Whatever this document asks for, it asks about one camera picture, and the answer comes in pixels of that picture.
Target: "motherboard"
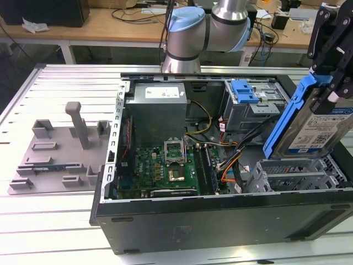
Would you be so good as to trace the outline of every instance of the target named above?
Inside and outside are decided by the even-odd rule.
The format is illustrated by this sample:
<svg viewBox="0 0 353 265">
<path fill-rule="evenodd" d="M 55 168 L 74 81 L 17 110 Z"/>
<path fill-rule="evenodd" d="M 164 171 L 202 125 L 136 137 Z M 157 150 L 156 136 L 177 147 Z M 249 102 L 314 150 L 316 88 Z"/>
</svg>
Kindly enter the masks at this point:
<svg viewBox="0 0 353 265">
<path fill-rule="evenodd" d="M 122 199 L 205 195 L 218 191 L 215 169 L 221 158 L 216 146 L 178 143 L 165 146 L 136 149 L 133 177 L 119 179 L 117 192 Z"/>
</svg>

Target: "white slotted surface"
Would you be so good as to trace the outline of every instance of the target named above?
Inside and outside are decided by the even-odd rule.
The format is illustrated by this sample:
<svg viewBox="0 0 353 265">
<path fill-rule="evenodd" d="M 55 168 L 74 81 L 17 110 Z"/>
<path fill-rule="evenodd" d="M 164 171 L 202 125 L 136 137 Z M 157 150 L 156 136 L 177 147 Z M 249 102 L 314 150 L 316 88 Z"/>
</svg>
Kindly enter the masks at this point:
<svg viewBox="0 0 353 265">
<path fill-rule="evenodd" d="M 204 67 L 209 73 L 289 75 L 295 84 L 308 73 L 294 68 Z M 48 65 L 0 120 L 0 264 L 276 264 L 353 263 L 353 219 L 312 242 L 213 248 L 116 256 L 99 227 L 88 223 L 93 192 L 9 196 L 8 183 L 32 139 L 36 119 L 71 126 L 69 100 L 81 102 L 87 125 L 110 119 L 120 72 L 155 72 L 154 66 Z M 353 132 L 343 143 L 350 145 Z"/>
</svg>

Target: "floor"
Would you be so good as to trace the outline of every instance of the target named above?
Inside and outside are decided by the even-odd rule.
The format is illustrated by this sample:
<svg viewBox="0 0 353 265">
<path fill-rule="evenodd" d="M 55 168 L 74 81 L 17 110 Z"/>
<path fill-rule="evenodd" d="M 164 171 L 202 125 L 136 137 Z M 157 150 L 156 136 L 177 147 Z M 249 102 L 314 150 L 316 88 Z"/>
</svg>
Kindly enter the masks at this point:
<svg viewBox="0 0 353 265">
<path fill-rule="evenodd" d="M 12 45 L 13 55 L 6 57 L 0 50 L 0 113 L 10 102 L 17 90 L 32 71 L 34 65 L 21 50 Z M 36 63 L 65 63 L 61 51 L 55 45 L 30 45 L 23 48 Z M 158 50 L 149 48 L 112 48 L 113 58 L 110 57 L 107 47 L 74 47 L 77 63 L 82 64 L 124 64 L 124 65 L 157 65 Z M 240 52 L 202 52 L 201 65 L 237 66 L 240 62 Z M 298 54 L 273 53 L 265 66 L 298 67 Z M 262 66 L 261 61 L 253 61 L 251 66 Z M 310 67 L 311 61 L 303 60 L 303 67 Z"/>
</svg>

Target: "ram slot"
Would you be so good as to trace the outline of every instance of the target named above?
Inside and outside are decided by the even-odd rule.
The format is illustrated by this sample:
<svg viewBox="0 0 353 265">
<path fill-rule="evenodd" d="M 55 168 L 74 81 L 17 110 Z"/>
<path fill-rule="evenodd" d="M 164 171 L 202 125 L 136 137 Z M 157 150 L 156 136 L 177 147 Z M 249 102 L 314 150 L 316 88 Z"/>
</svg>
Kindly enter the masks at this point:
<svg viewBox="0 0 353 265">
<path fill-rule="evenodd" d="M 216 187 L 213 188 L 213 179 L 215 179 L 216 176 L 214 176 L 214 171 L 212 168 L 211 160 L 210 157 L 207 153 L 207 147 L 201 147 L 200 148 L 200 154 L 201 154 L 201 159 L 202 159 L 202 167 L 204 170 L 204 177 L 206 181 L 206 186 L 207 186 L 207 194 L 214 194 L 216 191 Z"/>
<path fill-rule="evenodd" d="M 194 146 L 192 148 L 194 150 L 194 161 L 195 161 L 195 169 L 197 174 L 197 180 L 199 183 L 199 189 L 201 195 L 208 195 L 207 184 L 206 184 L 206 177 L 205 171 L 202 166 L 202 158 L 200 149 Z"/>
</svg>

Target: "hard drive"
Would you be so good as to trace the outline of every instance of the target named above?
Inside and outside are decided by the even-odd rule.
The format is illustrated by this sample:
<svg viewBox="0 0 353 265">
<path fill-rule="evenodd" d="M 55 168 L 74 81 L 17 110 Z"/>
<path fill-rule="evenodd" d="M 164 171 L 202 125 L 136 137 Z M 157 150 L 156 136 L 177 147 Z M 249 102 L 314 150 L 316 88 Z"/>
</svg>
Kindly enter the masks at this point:
<svg viewBox="0 0 353 265">
<path fill-rule="evenodd" d="M 353 99 L 340 98 L 327 114 L 312 112 L 312 102 L 330 79 L 313 74 L 303 78 L 264 145 L 266 158 L 323 157 L 352 128 Z"/>
</svg>

